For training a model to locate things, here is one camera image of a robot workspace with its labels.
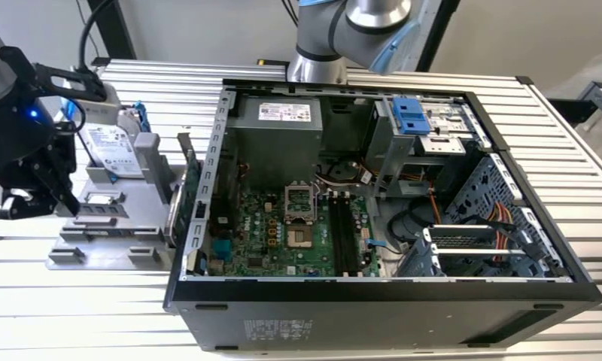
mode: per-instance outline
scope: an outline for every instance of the blue plastic clip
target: blue plastic clip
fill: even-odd
[[[142,102],[137,101],[136,103],[133,103],[132,107],[138,111],[140,130],[142,132],[150,133],[152,132],[152,126],[149,126],[149,118],[146,117],[146,108],[144,107]]]
[[[427,135],[430,124],[415,98],[392,98],[392,113],[401,125],[401,134]]]
[[[372,245],[375,247],[384,247],[385,241],[375,241],[372,238],[368,238],[368,239],[365,239],[365,246],[368,246],[368,245]]]

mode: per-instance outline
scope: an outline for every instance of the chip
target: chip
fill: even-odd
[[[248,258],[248,267],[263,267],[263,259],[257,257]]]

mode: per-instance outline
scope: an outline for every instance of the green circuit board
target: green circuit board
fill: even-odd
[[[293,195],[295,203],[301,204],[303,195]],[[332,277],[333,245],[329,239],[329,211],[327,198],[317,197],[317,218],[311,226],[284,224],[284,193],[241,193],[238,209],[238,232],[232,239],[230,259],[222,265],[224,276],[304,276]],[[359,262],[363,258],[363,235],[369,234],[365,202],[352,199],[349,210],[359,219],[360,229],[355,227],[359,249]],[[371,263],[361,267],[364,277],[377,275],[377,261],[371,250]]]

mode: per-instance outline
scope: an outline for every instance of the barcode sticker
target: barcode sticker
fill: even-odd
[[[285,122],[309,122],[308,104],[263,103],[259,105],[259,120],[281,120]]]
[[[361,183],[363,184],[369,184],[369,180],[371,179],[372,179],[372,173],[365,171],[365,173],[363,173],[363,175],[361,175]]]

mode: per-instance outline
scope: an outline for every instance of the motherboard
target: motherboard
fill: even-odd
[[[364,199],[303,194],[301,187],[291,186],[287,195],[241,192],[237,232],[230,240],[214,240],[209,275],[377,276],[376,253],[365,243],[371,236]]]

